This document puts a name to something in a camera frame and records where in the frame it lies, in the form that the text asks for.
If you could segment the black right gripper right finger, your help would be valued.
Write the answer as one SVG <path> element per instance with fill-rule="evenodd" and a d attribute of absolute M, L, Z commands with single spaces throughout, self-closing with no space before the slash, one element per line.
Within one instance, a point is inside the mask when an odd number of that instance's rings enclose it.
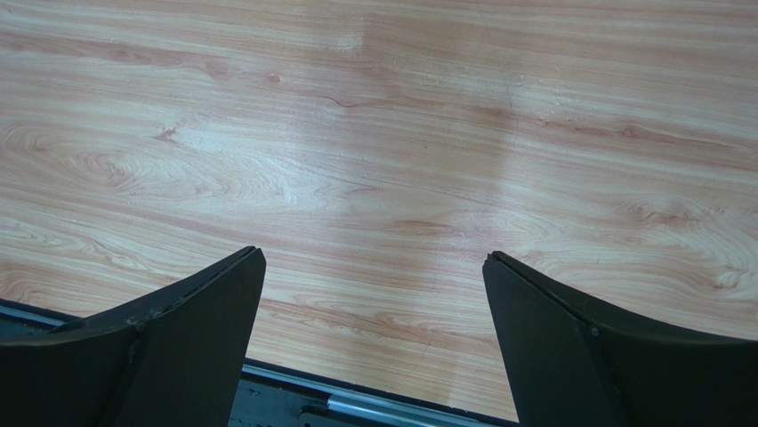
<path fill-rule="evenodd" d="M 482 273 L 521 425 L 756 425 L 755 341 L 642 316 L 499 251 Z"/>

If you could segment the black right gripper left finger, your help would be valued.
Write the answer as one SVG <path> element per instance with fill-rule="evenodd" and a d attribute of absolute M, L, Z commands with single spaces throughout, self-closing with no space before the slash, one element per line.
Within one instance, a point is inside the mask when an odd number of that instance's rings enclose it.
<path fill-rule="evenodd" d="M 4 338 L 2 425 L 226 425 L 265 271 L 248 246 L 113 309 Z"/>

